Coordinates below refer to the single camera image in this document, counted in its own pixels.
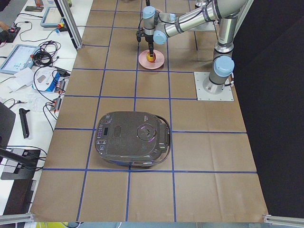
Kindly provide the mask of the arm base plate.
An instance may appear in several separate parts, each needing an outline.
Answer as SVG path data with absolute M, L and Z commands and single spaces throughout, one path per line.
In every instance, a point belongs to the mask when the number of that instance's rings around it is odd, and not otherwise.
M 194 72 L 194 78 L 198 101 L 234 101 L 231 86 L 225 86 L 228 79 L 222 85 L 213 84 L 209 80 L 209 72 Z

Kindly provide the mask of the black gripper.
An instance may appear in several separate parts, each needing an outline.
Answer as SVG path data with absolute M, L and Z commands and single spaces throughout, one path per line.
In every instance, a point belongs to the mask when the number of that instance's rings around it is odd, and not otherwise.
M 153 35 L 147 36 L 148 48 L 149 48 L 149 61 L 154 62 L 154 44 Z

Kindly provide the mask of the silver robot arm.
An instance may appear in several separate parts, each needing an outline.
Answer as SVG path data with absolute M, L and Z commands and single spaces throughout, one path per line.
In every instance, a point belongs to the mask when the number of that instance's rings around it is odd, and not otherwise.
M 146 1 L 136 32 L 138 42 L 143 38 L 148 43 L 148 49 L 139 54 L 140 65 L 146 69 L 163 65 L 164 56 L 154 44 L 164 45 L 168 38 L 188 30 L 215 31 L 212 69 L 202 86 L 210 94 L 220 94 L 229 86 L 226 80 L 233 75 L 234 37 L 251 5 L 250 0 L 198 0 L 194 10 L 177 16 L 162 12 Z

